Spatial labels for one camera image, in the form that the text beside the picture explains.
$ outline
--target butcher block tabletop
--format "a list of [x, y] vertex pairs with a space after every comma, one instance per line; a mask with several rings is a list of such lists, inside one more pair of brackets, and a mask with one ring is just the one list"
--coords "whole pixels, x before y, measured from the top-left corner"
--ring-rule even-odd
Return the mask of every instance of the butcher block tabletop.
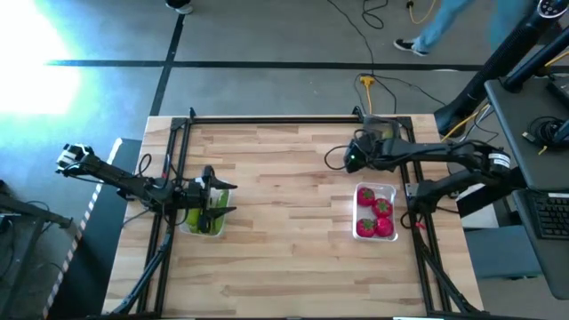
[[[432, 115], [410, 117], [418, 142], [439, 141]], [[140, 150], [152, 155], [145, 176], [161, 174], [171, 121], [148, 119]], [[406, 209], [399, 170], [347, 174], [323, 161], [330, 148], [348, 144], [358, 128], [361, 124], [192, 125], [184, 176], [200, 176], [211, 164], [219, 179], [238, 185], [230, 200], [237, 210], [226, 216], [221, 237], [176, 229], [163, 316], [425, 316], [411, 232], [398, 223]], [[330, 155], [332, 166], [342, 165], [343, 152]], [[408, 168], [414, 177], [411, 164]], [[423, 163], [422, 169], [425, 179], [448, 175], [442, 163]], [[353, 238], [352, 202], [362, 181], [397, 189], [395, 242]], [[456, 210], [446, 198], [439, 205]], [[125, 218], [143, 210], [129, 203]], [[123, 228], [104, 311], [118, 306], [140, 277], [152, 220], [147, 213]], [[482, 308], [459, 215], [438, 211], [433, 220], [447, 275]], [[149, 309], [158, 274], [150, 285]], [[429, 274], [439, 306], [435, 277]]]

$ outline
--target shoe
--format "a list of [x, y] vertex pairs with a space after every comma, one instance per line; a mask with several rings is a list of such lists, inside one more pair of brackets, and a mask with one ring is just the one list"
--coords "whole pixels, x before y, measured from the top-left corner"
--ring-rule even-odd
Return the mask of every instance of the shoe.
[[397, 39], [396, 41], [393, 42], [393, 45], [401, 51], [410, 51], [420, 57], [424, 57], [429, 54], [428, 52], [420, 52], [413, 49], [413, 40]]
[[194, 11], [194, 7], [191, 4], [184, 4], [180, 8], [171, 7], [170, 5], [168, 5], [168, 3], [166, 3], [166, 6], [170, 9], [174, 9], [179, 14], [190, 14]]

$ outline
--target red strawberry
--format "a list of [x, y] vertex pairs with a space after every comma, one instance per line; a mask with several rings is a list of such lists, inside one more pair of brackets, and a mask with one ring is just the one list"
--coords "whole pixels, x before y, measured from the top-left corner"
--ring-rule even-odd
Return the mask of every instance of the red strawberry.
[[357, 204], [370, 206], [375, 202], [375, 193], [370, 188], [362, 187], [357, 190]]
[[356, 224], [356, 232], [362, 237], [372, 237], [375, 234], [375, 221], [371, 219], [360, 219]]
[[377, 219], [375, 234], [378, 236], [391, 236], [393, 234], [393, 223], [388, 218]]
[[378, 218], [387, 218], [393, 213], [393, 205], [387, 199], [375, 199], [372, 211]]

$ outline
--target black metal frame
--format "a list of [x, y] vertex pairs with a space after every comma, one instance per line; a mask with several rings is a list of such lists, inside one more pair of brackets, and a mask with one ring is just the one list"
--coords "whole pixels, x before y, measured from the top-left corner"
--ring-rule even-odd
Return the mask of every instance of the black metal frame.
[[[351, 116], [268, 116], [268, 117], [254, 117], [254, 116], [244, 116], [244, 117], [196, 117], [196, 113], [193, 109], [190, 110], [189, 117], [183, 118], [173, 118], [171, 123], [170, 137], [166, 147], [167, 155], [173, 154], [174, 144], [176, 141], [177, 131], [181, 128], [184, 129], [184, 136], [182, 137], [181, 149], [180, 149], [180, 160], [178, 162], [178, 179], [182, 178], [183, 169], [185, 164], [185, 158], [188, 151], [189, 145], [189, 134], [192, 124], [361, 124], [364, 119], [364, 112], [360, 107], [355, 107]], [[399, 116], [395, 119], [405, 128], [408, 140], [410, 142], [415, 142], [415, 136], [413, 131], [413, 123], [409, 116]], [[421, 164], [417, 161], [413, 162], [413, 169], [415, 172], [415, 178], [417, 182], [423, 180], [423, 173], [421, 169]], [[409, 170], [405, 165], [400, 166], [402, 182], [406, 187], [411, 183]], [[167, 159], [164, 160], [163, 175], [167, 175], [170, 171]], [[407, 205], [409, 205], [410, 198], [406, 197]], [[491, 316], [484, 311], [479, 311], [473, 306], [471, 306], [468, 301], [462, 296], [458, 289], [454, 286], [451, 279], [446, 275], [442, 267], [442, 260], [440, 257], [440, 251], [437, 244], [437, 235], [435, 233], [435, 226], [430, 215], [425, 215], [425, 228], [427, 231], [427, 237], [429, 240], [429, 247], [425, 244], [422, 239], [421, 231], [419, 227], [415, 225], [417, 222], [417, 216], [415, 213], [409, 214], [409, 219], [411, 222], [411, 233], [413, 238], [413, 247], [415, 250], [415, 258], [417, 260], [417, 268], [419, 272], [419, 279], [421, 283], [421, 290], [423, 293], [423, 300], [425, 301], [425, 311], [426, 316], [437, 316], [443, 319], [520, 319], [515, 317], [507, 316]], [[149, 265], [155, 265], [156, 260], [156, 243], [160, 234], [161, 218], [159, 215], [155, 216], [152, 229], [150, 232], [150, 239], [148, 243], [147, 251], [147, 263], [145, 265], [145, 270], [148, 269]], [[167, 234], [167, 242], [173, 243], [174, 237], [174, 227], [176, 219], [171, 219], [171, 232]], [[162, 317], [162, 312], [164, 309], [164, 294], [166, 287], [166, 280], [168, 276], [168, 268], [170, 261], [170, 254], [172, 251], [172, 246], [168, 246], [163, 252], [162, 256], [159, 258], [162, 261], [162, 267], [160, 270], [160, 277], [158, 278], [157, 293], [154, 310], [152, 312], [146, 311], [147, 300], [148, 300], [148, 286], [146, 285], [140, 290], [140, 296], [138, 297], [138, 307], [135, 314], [110, 314], [104, 316], [92, 316], [88, 317], [90, 319], [156, 319]], [[427, 273], [426, 264], [430, 266], [433, 273], [437, 279], [438, 293], [441, 298], [442, 311], [436, 310], [433, 302], [432, 293], [429, 285], [429, 275]], [[452, 311], [451, 302], [449, 296], [453, 299], [454, 303], [460, 310], [460, 313], [454, 313]]]

